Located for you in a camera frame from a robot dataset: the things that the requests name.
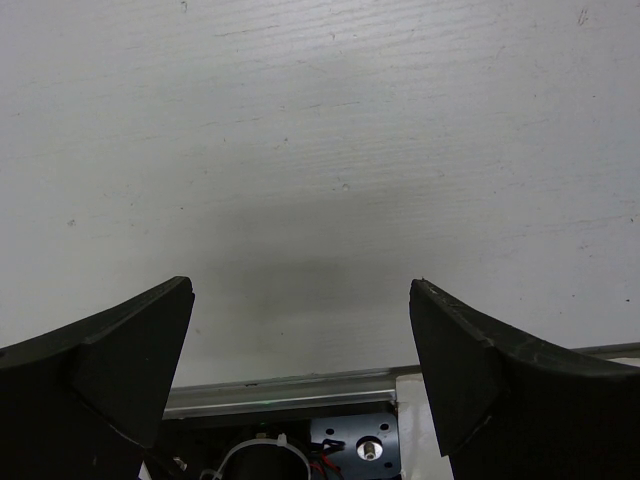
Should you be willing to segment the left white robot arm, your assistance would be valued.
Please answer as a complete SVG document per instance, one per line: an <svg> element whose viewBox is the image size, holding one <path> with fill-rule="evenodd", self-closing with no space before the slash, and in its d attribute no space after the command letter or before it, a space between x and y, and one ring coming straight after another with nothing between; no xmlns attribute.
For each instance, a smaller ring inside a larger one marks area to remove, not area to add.
<svg viewBox="0 0 640 480"><path fill-rule="evenodd" d="M412 282L413 367L173 389L172 278L1 351L5 479L635 479L639 346L566 349Z"/></svg>

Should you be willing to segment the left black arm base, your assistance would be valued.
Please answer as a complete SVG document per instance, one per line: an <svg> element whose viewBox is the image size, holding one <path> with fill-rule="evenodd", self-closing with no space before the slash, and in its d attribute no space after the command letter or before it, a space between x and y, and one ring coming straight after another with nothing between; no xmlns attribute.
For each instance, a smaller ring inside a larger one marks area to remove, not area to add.
<svg viewBox="0 0 640 480"><path fill-rule="evenodd" d="M338 479L399 479L401 455L398 422L393 413L370 413L314 419L310 439L321 445Z"/></svg>

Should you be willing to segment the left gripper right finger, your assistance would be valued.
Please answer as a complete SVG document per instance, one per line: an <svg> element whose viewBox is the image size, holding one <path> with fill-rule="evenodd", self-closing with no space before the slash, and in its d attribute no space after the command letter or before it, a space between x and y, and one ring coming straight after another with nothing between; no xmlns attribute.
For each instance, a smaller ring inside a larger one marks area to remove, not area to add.
<svg viewBox="0 0 640 480"><path fill-rule="evenodd" d="M457 479L635 479L639 370L557 346L417 279L410 320Z"/></svg>

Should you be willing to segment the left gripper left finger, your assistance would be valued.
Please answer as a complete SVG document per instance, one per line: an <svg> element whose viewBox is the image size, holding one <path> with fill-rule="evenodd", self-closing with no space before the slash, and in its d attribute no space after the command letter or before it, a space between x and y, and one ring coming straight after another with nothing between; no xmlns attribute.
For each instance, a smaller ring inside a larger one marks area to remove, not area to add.
<svg viewBox="0 0 640 480"><path fill-rule="evenodd" d="M136 479L195 301L177 276L1 350L4 479Z"/></svg>

